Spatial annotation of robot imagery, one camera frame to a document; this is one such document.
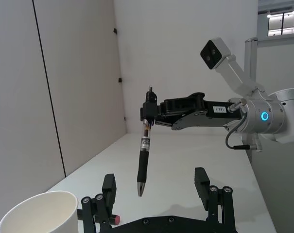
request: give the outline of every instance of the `pen label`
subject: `pen label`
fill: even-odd
[[[150,148],[150,138],[149,137],[142,137],[141,138],[141,144],[140,144],[140,150],[145,149],[149,151]]]
[[[214,113],[226,113],[225,107],[222,106],[213,106]]]

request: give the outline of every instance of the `bolt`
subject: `bolt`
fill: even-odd
[[[83,202],[83,203],[88,203],[88,202],[89,202],[89,198],[84,198],[84,199],[82,200],[82,202]]]
[[[147,218],[145,218],[145,219],[142,221],[142,223],[143,223],[144,225],[147,225],[147,224],[149,224],[149,220],[148,220]]]
[[[96,197],[97,200],[101,200],[101,199],[103,199],[103,198],[104,198],[104,197],[103,197],[103,195],[101,195],[101,194],[98,195],[98,196]]]
[[[215,186],[212,186],[212,187],[210,187],[210,190],[215,192],[215,191],[217,191],[217,188]]]
[[[231,188],[227,187],[227,188],[225,188],[225,192],[230,193],[230,192],[232,192],[232,190],[231,190]]]
[[[169,222],[174,222],[175,219],[174,219],[173,217],[170,217],[170,218],[168,219],[168,221],[169,221]]]

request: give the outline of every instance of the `paper cup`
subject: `paper cup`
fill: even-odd
[[[78,233],[78,199],[53,191],[29,198],[11,209],[0,222],[0,233]]]

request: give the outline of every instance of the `blue indicator light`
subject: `blue indicator light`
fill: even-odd
[[[267,112],[261,113],[261,120],[267,121],[269,119],[269,114]]]

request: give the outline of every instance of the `pen tip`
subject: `pen tip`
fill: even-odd
[[[141,197],[143,194],[143,190],[145,189],[146,183],[143,182],[137,182],[137,190],[138,190],[138,196]]]

